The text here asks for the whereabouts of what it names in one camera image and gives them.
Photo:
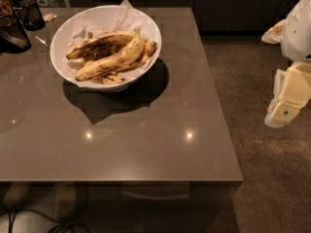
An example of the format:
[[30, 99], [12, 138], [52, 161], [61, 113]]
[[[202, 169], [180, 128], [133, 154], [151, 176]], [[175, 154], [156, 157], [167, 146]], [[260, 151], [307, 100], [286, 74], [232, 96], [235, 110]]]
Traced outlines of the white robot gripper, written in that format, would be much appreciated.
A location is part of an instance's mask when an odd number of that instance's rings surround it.
[[282, 54], [294, 62], [278, 69], [273, 95], [264, 123], [272, 128], [289, 124], [311, 99], [311, 0], [299, 0], [282, 19], [261, 37], [267, 44], [280, 44]]

